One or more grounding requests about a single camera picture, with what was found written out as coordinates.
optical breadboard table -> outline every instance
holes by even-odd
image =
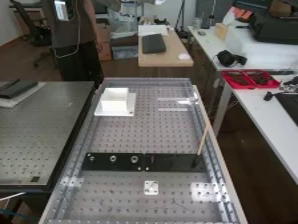
[[[46,83],[14,108],[0,108],[3,192],[48,190],[92,95],[92,82]]]
[[[136,93],[134,117],[95,116],[107,87]],[[106,79],[41,224],[248,223],[212,130],[200,171],[154,170],[176,157],[195,158],[208,122],[190,79]],[[123,166],[131,154],[139,163]],[[107,162],[111,170],[100,170]]]

floor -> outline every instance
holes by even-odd
[[[34,60],[47,50],[34,48],[25,41],[0,48],[0,81],[15,78],[62,81],[51,58],[34,67]],[[188,77],[209,102],[215,71],[196,46],[192,55],[193,68],[139,68],[138,59],[127,59],[103,62],[104,74],[107,77]],[[298,224],[298,186],[240,105],[227,112],[219,143],[249,223]]]

white block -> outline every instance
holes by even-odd
[[[102,98],[103,111],[128,111],[128,88],[107,88]]]
[[[147,180],[144,182],[144,194],[159,195],[159,181]]]

red box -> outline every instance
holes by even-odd
[[[269,89],[279,88],[280,82],[272,77],[272,75],[263,70],[247,70],[245,75],[253,80],[257,88]]]
[[[244,74],[243,71],[228,70],[221,72],[221,75],[227,82],[231,84],[235,89],[255,89],[256,83],[249,78],[248,75]]]

white desk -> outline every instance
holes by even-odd
[[[292,80],[293,77],[275,76],[280,81]],[[217,135],[233,93],[298,184],[298,126],[276,97],[269,102],[264,100],[268,91],[281,92],[279,89],[237,90],[225,82],[213,130]]]
[[[291,66],[289,66],[289,64],[283,65],[283,64],[277,64],[277,63],[260,63],[259,64],[259,63],[252,63],[251,60],[248,60],[248,63],[245,66],[237,64],[237,66],[235,66],[233,68],[227,68],[224,65],[221,65],[216,55],[224,50],[228,50],[232,53],[236,53],[236,52],[233,52],[229,49],[225,42],[216,36],[215,27],[212,27],[208,30],[204,30],[204,32],[207,33],[207,36],[200,36],[197,31],[193,30],[192,26],[190,26],[188,28],[190,28],[190,32],[191,32],[192,36],[195,37],[199,45],[201,46],[201,48],[208,56],[208,59],[211,60],[213,66],[215,66],[215,69],[217,71],[215,85],[213,85],[215,91],[213,91],[213,96],[212,96],[212,100],[211,100],[211,104],[209,104],[211,106],[208,109],[208,113],[211,114],[212,108],[215,105],[216,95],[217,95],[219,84],[216,84],[216,83],[220,83],[217,80],[219,80],[219,78],[221,78],[221,76],[220,76],[221,71],[232,70],[232,69],[235,69],[235,70],[261,69],[265,71],[288,71]]]

